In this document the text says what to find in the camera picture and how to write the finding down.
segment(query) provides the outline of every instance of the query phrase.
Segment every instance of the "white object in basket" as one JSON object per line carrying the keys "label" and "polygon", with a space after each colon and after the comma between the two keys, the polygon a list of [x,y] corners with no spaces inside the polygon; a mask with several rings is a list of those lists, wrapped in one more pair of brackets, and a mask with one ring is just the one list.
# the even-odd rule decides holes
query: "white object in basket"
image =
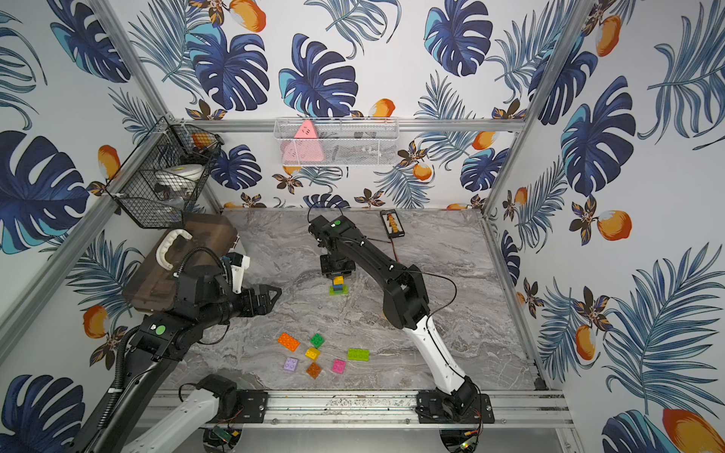
{"label": "white object in basket", "polygon": [[204,173],[204,166],[199,164],[177,165],[156,172],[156,179],[162,186],[173,191],[190,192]]}

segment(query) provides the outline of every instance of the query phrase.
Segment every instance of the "marble tabletop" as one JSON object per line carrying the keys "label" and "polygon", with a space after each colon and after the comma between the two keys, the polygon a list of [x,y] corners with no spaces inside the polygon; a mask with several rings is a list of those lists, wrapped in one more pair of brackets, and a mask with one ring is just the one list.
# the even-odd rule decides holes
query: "marble tabletop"
{"label": "marble tabletop", "polygon": [[[333,219],[337,211],[316,209]],[[382,312],[382,290],[363,270],[345,278],[346,296],[330,296],[330,280],[320,274],[315,239],[307,232],[306,212],[246,209],[226,212],[252,258],[244,285],[268,283],[283,289],[272,313],[234,319],[226,337],[213,346],[194,345],[162,388],[197,382],[209,373],[236,381],[240,388],[283,389],[423,389],[434,388],[430,370],[412,341]],[[368,238],[387,240],[379,213],[346,210]],[[458,286],[453,304],[435,315],[436,326],[457,363],[481,390],[533,390],[534,384],[504,300],[479,225],[477,211],[399,210],[405,236],[394,240],[400,262],[446,275]],[[393,257],[391,244],[374,243]],[[453,287],[424,276],[431,309],[450,300]],[[219,338],[224,328],[208,329],[204,341]],[[282,347],[283,333],[300,341],[295,352]],[[325,343],[317,363],[323,371],[312,379],[305,370],[310,338]],[[347,361],[349,348],[368,349],[369,362]],[[287,357],[297,370],[283,370]],[[343,375],[332,373],[335,359],[345,360]]]}

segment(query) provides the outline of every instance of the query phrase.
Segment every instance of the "lime green lego brick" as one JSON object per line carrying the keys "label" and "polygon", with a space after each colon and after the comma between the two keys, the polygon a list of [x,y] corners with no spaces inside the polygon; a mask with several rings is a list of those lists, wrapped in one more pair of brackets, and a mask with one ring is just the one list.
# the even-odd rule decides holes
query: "lime green lego brick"
{"label": "lime green lego brick", "polygon": [[367,349],[348,349],[348,360],[359,360],[361,362],[370,362],[370,351]]}
{"label": "lime green lego brick", "polygon": [[319,349],[319,348],[320,348],[320,346],[322,346],[322,343],[324,343],[324,342],[325,342],[325,339],[324,339],[324,338],[322,338],[322,336],[321,336],[321,335],[320,335],[319,333],[316,333],[316,334],[315,334],[315,336],[313,336],[313,337],[312,337],[312,338],[310,339],[310,343],[311,343],[311,344],[312,344],[312,345],[313,345],[313,346],[314,346],[315,348],[317,348],[317,349]]}
{"label": "lime green lego brick", "polygon": [[332,286],[330,286],[330,295],[331,296],[341,296],[341,295],[347,295],[347,285],[342,286],[342,291],[335,291]]}

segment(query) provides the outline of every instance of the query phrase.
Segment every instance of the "metal rail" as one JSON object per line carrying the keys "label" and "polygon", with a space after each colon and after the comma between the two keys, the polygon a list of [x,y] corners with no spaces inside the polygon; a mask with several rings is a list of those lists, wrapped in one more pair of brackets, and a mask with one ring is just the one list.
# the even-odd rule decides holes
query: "metal rail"
{"label": "metal rail", "polygon": [[[572,428],[560,391],[485,391],[496,423],[486,428]],[[470,428],[418,423],[417,391],[269,391],[265,421],[250,428]],[[158,391],[137,427],[151,427],[180,404],[175,390]]]}

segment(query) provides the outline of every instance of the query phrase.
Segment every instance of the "wire basket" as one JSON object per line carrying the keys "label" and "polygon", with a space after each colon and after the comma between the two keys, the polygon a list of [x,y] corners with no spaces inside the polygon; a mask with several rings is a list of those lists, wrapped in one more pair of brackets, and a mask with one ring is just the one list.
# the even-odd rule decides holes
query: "wire basket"
{"label": "wire basket", "polygon": [[188,214],[197,209],[196,200],[224,142],[196,126],[168,125],[163,118],[154,131],[163,134],[157,134],[156,143],[130,180],[118,193],[109,195],[141,228],[182,228]]}
{"label": "wire basket", "polygon": [[[306,120],[317,138],[295,138]],[[274,127],[287,167],[394,165],[398,136],[397,118],[277,118]]]}

